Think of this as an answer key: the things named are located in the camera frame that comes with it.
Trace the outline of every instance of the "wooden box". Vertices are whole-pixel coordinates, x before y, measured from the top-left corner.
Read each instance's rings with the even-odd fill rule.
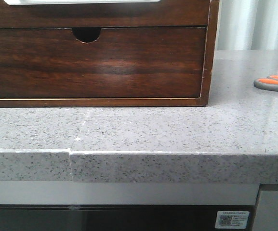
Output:
[[[205,106],[218,5],[0,0],[0,107]]]

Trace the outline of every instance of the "drawer front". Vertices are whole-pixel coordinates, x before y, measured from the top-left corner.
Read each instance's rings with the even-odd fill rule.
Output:
[[[205,28],[0,29],[0,99],[199,97]]]
[[[206,25],[210,0],[10,6],[0,0],[0,28]]]

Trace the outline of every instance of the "white sticker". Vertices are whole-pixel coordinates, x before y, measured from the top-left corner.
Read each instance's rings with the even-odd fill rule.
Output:
[[[247,211],[218,211],[216,229],[245,229],[249,212]]]

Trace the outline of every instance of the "drawer finger hole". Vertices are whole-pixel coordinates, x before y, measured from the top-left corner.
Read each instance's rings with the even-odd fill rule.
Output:
[[[83,43],[91,43],[97,41],[100,36],[100,27],[78,27],[72,28],[73,35],[77,40]]]

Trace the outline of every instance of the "qr code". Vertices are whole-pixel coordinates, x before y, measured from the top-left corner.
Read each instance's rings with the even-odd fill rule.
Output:
[[[233,216],[221,215],[220,220],[219,220],[219,224],[220,225],[231,225],[232,219],[233,219]]]

